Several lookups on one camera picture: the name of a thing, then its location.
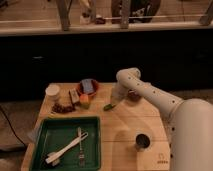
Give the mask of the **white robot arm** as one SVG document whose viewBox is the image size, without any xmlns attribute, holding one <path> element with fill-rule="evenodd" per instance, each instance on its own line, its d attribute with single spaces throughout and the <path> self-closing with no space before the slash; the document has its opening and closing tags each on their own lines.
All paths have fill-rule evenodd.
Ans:
<svg viewBox="0 0 213 171">
<path fill-rule="evenodd" d="M 135 91 L 154 105 L 171 123 L 170 171 L 213 171 L 213 104 L 199 99 L 182 99 L 143 82 L 138 68 L 116 73 L 110 102 L 117 106 Z"/>
</svg>

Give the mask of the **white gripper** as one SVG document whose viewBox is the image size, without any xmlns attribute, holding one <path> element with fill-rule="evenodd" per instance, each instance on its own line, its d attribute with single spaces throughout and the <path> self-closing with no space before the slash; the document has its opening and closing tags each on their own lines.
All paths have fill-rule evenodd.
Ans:
<svg viewBox="0 0 213 171">
<path fill-rule="evenodd" d="M 127 93 L 128 89 L 126 87 L 120 83 L 116 83 L 111 90 L 110 102 L 112 108 L 115 108 L 127 96 Z"/>
</svg>

